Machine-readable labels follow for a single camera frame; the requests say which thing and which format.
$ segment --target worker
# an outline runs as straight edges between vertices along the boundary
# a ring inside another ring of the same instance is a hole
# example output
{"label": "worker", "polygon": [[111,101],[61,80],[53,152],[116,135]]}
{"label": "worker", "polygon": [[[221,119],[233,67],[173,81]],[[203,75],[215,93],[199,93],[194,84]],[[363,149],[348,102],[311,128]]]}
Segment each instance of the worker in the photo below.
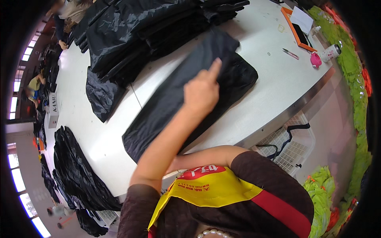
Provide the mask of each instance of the worker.
{"label": "worker", "polygon": [[[230,145],[176,155],[218,102],[220,68],[217,58],[184,86],[182,107],[142,154],[118,238],[308,237],[311,198],[268,158]],[[179,169],[187,171],[160,196],[162,177]]]}
{"label": "worker", "polygon": [[42,73],[39,73],[36,77],[32,78],[29,82],[27,88],[23,89],[21,92],[21,97],[31,100],[35,107],[38,107],[38,90],[41,84],[45,84],[46,79],[43,77]]}
{"label": "worker", "polygon": [[71,216],[75,212],[75,210],[66,208],[64,205],[60,203],[56,203],[53,198],[52,198],[52,201],[54,203],[54,206],[47,208],[48,216],[50,217],[51,216],[56,216],[56,217]]}
{"label": "worker", "polygon": [[61,49],[65,50],[68,45],[64,39],[65,19],[72,19],[75,23],[79,23],[84,17],[86,10],[91,6],[91,0],[56,0],[47,12],[47,16],[53,15],[56,26],[56,36]]}

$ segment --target lime green fabric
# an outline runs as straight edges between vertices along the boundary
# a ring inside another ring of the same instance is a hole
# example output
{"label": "lime green fabric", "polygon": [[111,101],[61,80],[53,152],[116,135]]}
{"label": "lime green fabric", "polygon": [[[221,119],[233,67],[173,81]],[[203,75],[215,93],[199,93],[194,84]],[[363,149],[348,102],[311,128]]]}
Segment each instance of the lime green fabric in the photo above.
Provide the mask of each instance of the lime green fabric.
{"label": "lime green fabric", "polygon": [[355,47],[348,33],[340,25],[334,24],[332,17],[317,6],[314,6],[308,10],[308,13],[315,20],[316,24],[322,27],[321,32],[329,41],[329,43],[337,44],[341,47],[341,54],[338,57],[338,63],[344,72],[344,77],[347,81],[351,96],[353,98],[354,127],[358,132],[356,139],[357,149],[355,154],[355,161],[346,195],[347,202],[341,203],[340,219],[330,232],[333,235],[337,235],[341,225],[346,220],[347,209],[350,206],[352,199],[355,196],[358,199],[360,198],[361,179],[371,163],[371,155],[368,152],[368,142],[366,135],[368,96],[365,90],[364,79],[361,75],[362,64],[355,52]]}
{"label": "lime green fabric", "polygon": [[314,220],[312,221],[311,232],[308,237],[321,237],[327,230],[330,222],[331,198],[335,190],[335,182],[328,166],[320,167],[318,172],[306,180],[303,187],[310,195],[314,204]]}

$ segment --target brown shirt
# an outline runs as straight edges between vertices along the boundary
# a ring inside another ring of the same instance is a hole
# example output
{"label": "brown shirt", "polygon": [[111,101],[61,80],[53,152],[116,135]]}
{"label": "brown shirt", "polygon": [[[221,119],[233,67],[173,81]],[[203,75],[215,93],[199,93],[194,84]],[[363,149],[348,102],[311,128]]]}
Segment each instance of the brown shirt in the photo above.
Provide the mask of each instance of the brown shirt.
{"label": "brown shirt", "polygon": [[[257,152],[244,152],[233,160],[231,170],[237,177],[282,199],[305,215],[312,224],[314,206],[308,193],[268,158]],[[147,238],[147,227],[159,198],[160,195],[151,186],[130,186],[122,207],[118,238]],[[297,237],[250,200],[221,208],[208,208],[172,197],[157,223],[157,238],[193,238],[199,224],[220,229],[235,238]]]}

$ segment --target small white bottle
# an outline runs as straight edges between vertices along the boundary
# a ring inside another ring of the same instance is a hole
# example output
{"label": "small white bottle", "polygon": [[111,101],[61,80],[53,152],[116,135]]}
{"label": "small white bottle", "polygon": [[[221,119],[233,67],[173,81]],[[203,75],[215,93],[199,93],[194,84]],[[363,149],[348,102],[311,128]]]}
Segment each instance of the small white bottle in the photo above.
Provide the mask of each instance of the small white bottle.
{"label": "small white bottle", "polygon": [[320,31],[320,29],[321,29],[321,26],[317,26],[317,27],[312,28],[310,31],[311,36],[316,35]]}

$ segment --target white work table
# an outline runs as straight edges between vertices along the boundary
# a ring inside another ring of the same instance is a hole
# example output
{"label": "white work table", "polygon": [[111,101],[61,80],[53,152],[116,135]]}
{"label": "white work table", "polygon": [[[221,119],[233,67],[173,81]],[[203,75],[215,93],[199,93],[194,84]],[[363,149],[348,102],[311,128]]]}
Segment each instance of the white work table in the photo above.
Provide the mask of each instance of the white work table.
{"label": "white work table", "polygon": [[[290,9],[284,3],[281,6]],[[186,152],[226,144],[246,148],[255,145],[301,110],[329,79],[327,72],[332,64],[323,63],[319,69],[312,67],[310,54],[297,46],[281,6],[269,0],[251,1],[236,18],[220,26],[240,41],[237,53],[257,70],[259,77],[253,88],[190,144]],[[93,114],[85,93],[89,52],[81,54],[74,44],[62,52],[56,90],[57,128],[63,125],[73,131],[89,164],[114,196],[126,193],[136,166],[124,150],[122,135],[155,89],[204,35],[147,64],[106,123]],[[311,43],[318,51],[324,50],[316,37]],[[298,55],[299,60],[282,48]],[[52,168],[57,129],[48,129],[47,125],[48,163]]]}

